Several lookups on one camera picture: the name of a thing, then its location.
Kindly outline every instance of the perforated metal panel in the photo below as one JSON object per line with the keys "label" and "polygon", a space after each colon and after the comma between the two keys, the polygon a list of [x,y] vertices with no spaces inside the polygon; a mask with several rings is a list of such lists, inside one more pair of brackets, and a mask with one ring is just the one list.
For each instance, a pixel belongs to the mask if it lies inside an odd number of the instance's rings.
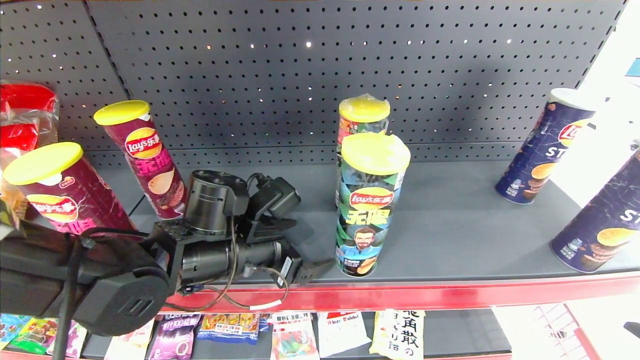
{"label": "perforated metal panel", "polygon": [[340,100],[391,102],[408,143],[522,141],[622,1],[90,3],[173,149],[335,143]]}
{"label": "perforated metal panel", "polygon": [[58,94],[61,139],[87,151],[117,149],[92,115],[126,96],[83,3],[21,1],[0,10],[0,76]]}
{"label": "perforated metal panel", "polygon": [[[311,149],[331,149],[338,103],[369,92],[391,102],[390,131],[416,160],[493,160],[513,153],[551,88],[579,84],[624,5],[3,3],[1,72],[52,87],[62,138],[88,151],[115,149],[91,115],[128,90],[151,102],[179,161],[331,162]],[[118,151],[91,157],[123,164]]]}

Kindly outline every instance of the blue chip can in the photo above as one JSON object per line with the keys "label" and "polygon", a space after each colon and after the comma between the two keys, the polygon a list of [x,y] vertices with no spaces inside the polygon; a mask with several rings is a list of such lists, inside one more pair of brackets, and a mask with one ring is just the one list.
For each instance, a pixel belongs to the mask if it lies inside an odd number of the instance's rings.
{"label": "blue chip can", "polygon": [[498,194],[516,204],[532,203],[575,134],[589,123],[594,103],[578,90],[551,90],[537,124],[496,184]]}
{"label": "blue chip can", "polygon": [[569,267],[594,272],[630,241],[640,241],[640,150],[550,246]]}

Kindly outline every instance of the lay's chips can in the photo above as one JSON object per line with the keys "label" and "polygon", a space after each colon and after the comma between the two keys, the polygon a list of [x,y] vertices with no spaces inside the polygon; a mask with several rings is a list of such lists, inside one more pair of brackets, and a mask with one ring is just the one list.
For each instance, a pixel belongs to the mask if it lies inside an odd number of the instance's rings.
{"label": "lay's chips can", "polygon": [[550,246],[574,270],[594,272],[630,241],[640,241],[640,150]]}
{"label": "lay's chips can", "polygon": [[13,160],[3,176],[58,231],[135,230],[113,191],[83,154],[77,143],[53,143]]}
{"label": "lay's chips can", "polygon": [[344,139],[342,155],[335,259],[363,277],[378,263],[411,153],[396,135],[362,133]]}
{"label": "lay's chips can", "polygon": [[181,217],[186,187],[149,111],[145,101],[121,101],[98,110],[93,119],[124,152],[158,217],[165,220]]}
{"label": "lay's chips can", "polygon": [[360,133],[385,134],[389,126],[389,102],[378,100],[364,94],[351,97],[340,102],[340,124],[338,127],[338,141],[335,148],[337,159],[337,185],[335,187],[335,205],[338,206],[340,192],[340,166],[342,165],[342,142],[347,136]]}
{"label": "lay's chips can", "polygon": [[575,89],[551,90],[538,122],[496,184],[498,194],[516,204],[532,203],[576,133],[588,125],[596,103]]}

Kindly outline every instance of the lower shelf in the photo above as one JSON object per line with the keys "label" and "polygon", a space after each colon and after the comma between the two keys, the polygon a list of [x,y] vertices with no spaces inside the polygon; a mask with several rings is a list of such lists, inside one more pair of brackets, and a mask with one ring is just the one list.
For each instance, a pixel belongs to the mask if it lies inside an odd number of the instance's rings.
{"label": "lower shelf", "polygon": [[[367,335],[374,329],[374,313],[363,313]],[[317,322],[314,321],[316,341]],[[82,357],[102,359],[111,338],[90,336]],[[331,356],[330,359],[379,359],[369,354],[370,344]],[[208,340],[195,341],[194,360],[268,360],[271,352],[271,333],[261,332],[256,345],[225,344]],[[424,321],[424,357],[427,359],[509,360],[511,346],[490,309],[428,311]],[[2,352],[3,360],[45,359],[44,356]]]}

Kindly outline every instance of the colorful candy packet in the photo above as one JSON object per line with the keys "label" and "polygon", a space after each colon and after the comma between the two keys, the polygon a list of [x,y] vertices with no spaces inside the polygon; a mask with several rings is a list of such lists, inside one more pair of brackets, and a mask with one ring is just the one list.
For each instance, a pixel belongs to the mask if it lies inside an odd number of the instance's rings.
{"label": "colorful candy packet", "polygon": [[270,360],[320,360],[310,313],[275,313]]}
{"label": "colorful candy packet", "polygon": [[424,316],[424,310],[377,311],[369,353],[391,360],[424,359]]}
{"label": "colorful candy packet", "polygon": [[25,325],[18,336],[11,341],[11,345],[32,354],[44,355],[47,348],[56,337],[58,321],[52,318],[32,318]]}
{"label": "colorful candy packet", "polygon": [[149,360],[189,360],[200,314],[166,314],[158,322]]}
{"label": "colorful candy packet", "polygon": [[154,329],[154,320],[134,332],[112,338],[104,360],[144,360]]}
{"label": "colorful candy packet", "polygon": [[359,311],[318,313],[320,357],[328,357],[371,342]]}
{"label": "colorful candy packet", "polygon": [[31,320],[30,316],[0,314],[0,350],[13,340]]}
{"label": "colorful candy packet", "polygon": [[258,314],[208,314],[202,318],[198,340],[255,345],[259,322]]}
{"label": "colorful candy packet", "polygon": [[[71,329],[69,329],[69,340],[67,343],[67,357],[71,359],[79,359],[82,347],[84,346],[84,340],[86,339],[87,331],[84,327],[75,321],[71,321]],[[53,354],[55,350],[55,341],[49,345],[47,354]]]}

